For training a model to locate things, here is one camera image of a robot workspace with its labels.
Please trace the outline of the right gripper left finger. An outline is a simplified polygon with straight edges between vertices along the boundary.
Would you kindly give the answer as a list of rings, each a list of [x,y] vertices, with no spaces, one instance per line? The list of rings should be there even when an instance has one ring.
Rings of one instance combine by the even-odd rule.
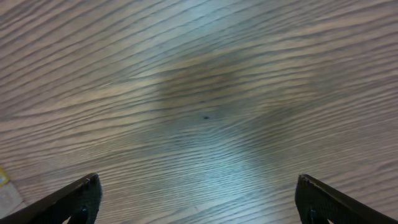
[[[99,175],[88,174],[16,213],[1,224],[94,224],[100,209],[102,188]]]

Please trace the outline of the white ice cream block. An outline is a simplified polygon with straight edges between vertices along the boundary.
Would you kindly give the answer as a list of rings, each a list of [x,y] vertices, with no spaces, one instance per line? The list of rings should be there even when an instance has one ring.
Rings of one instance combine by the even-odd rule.
[[[12,182],[1,187],[0,218],[13,214],[27,205]]]

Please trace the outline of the yellow letter K block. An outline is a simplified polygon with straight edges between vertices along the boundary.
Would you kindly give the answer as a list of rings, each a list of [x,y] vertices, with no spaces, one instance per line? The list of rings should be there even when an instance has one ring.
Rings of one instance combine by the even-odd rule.
[[[6,185],[10,181],[6,171],[0,167],[0,187]]]

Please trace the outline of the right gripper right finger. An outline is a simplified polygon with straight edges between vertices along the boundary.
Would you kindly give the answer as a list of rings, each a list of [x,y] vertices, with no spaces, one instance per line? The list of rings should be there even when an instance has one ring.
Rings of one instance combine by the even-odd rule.
[[[397,224],[397,220],[307,174],[297,179],[295,205],[304,224]]]

